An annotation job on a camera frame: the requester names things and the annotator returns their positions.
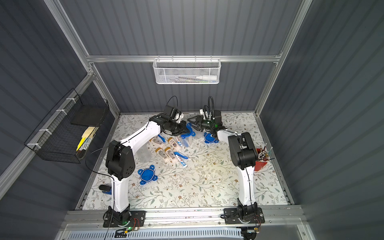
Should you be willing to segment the blue-lid clear jar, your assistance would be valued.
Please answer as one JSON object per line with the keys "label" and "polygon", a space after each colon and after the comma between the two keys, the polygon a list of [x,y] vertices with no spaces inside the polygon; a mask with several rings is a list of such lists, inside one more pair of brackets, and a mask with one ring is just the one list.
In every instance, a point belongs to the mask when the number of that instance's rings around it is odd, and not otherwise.
{"label": "blue-lid clear jar", "polygon": [[195,136],[196,136],[196,132],[195,132],[194,128],[192,127],[191,123],[188,123],[186,125],[186,127],[189,130],[189,133],[181,135],[180,140],[181,140],[182,145],[185,148],[189,148],[193,144],[193,141],[194,141]]}
{"label": "blue-lid clear jar", "polygon": [[152,159],[152,155],[148,147],[141,147],[136,152],[136,157],[139,159],[138,162],[140,163],[148,163]]}

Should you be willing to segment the blue toothbrush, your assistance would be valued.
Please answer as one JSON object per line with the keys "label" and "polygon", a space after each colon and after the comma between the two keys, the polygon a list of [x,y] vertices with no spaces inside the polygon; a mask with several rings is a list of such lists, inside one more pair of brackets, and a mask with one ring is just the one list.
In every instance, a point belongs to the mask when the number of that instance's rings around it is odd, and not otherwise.
{"label": "blue toothbrush", "polygon": [[165,140],[165,138],[163,136],[158,135],[158,137],[163,141],[163,143],[166,143],[166,140]]}
{"label": "blue toothbrush", "polygon": [[185,159],[185,160],[187,160],[188,159],[188,157],[187,156],[184,156],[184,155],[182,155],[181,153],[179,153],[179,152],[174,152],[174,154],[177,156],[177,157],[180,157],[181,159]]}

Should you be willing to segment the small toothpaste tube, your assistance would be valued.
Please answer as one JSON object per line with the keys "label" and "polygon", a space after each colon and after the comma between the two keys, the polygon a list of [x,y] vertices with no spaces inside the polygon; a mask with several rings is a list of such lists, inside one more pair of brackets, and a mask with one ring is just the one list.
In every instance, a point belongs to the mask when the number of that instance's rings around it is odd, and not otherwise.
{"label": "small toothpaste tube", "polygon": [[183,144],[182,144],[181,139],[180,139],[179,137],[175,137],[175,138],[176,138],[176,141],[177,141],[178,145],[179,145],[180,147],[183,147]]}

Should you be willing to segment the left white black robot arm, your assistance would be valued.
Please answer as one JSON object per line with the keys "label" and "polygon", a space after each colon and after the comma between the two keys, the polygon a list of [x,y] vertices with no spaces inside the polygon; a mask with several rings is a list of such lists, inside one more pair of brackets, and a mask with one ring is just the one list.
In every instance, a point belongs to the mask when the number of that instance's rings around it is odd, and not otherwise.
{"label": "left white black robot arm", "polygon": [[135,169],[135,154],[149,140],[162,132],[171,136],[190,133],[187,122],[178,118],[171,118],[164,114],[151,117],[147,123],[131,136],[122,141],[111,141],[108,146],[106,168],[112,178],[112,202],[107,210],[110,222],[125,226],[131,220],[130,203],[128,200],[128,177]]}

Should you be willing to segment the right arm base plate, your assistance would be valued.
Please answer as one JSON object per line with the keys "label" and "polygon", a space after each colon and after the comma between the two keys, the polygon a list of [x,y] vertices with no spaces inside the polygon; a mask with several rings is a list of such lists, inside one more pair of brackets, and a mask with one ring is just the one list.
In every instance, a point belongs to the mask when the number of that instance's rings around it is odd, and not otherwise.
{"label": "right arm base plate", "polygon": [[225,208],[224,212],[220,215],[221,219],[225,220],[227,225],[237,225],[237,224],[264,224],[265,217],[263,210],[257,208],[255,210],[250,210],[248,213],[243,213],[238,208]]}

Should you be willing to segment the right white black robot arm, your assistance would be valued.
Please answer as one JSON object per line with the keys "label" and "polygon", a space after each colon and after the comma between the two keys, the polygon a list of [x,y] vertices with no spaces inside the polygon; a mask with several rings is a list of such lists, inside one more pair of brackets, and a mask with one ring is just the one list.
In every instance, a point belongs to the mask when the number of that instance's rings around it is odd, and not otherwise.
{"label": "right white black robot arm", "polygon": [[188,122],[195,130],[207,132],[215,140],[229,145],[240,187],[237,212],[227,214],[226,219],[238,217],[243,223],[255,220],[256,224],[260,225],[262,219],[258,214],[258,203],[254,194],[254,168],[258,153],[250,133],[238,134],[228,130],[223,125],[221,112],[216,110],[211,110],[208,114],[202,110],[199,115],[188,118]]}

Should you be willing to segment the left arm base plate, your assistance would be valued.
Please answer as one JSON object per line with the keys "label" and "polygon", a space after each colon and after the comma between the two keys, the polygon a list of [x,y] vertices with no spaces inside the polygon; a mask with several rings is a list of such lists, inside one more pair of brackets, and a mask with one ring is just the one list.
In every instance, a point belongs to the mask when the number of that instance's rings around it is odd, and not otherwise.
{"label": "left arm base plate", "polygon": [[103,227],[142,227],[146,219],[146,213],[146,211],[124,211],[122,213],[118,213],[112,209],[108,209],[103,215]]}

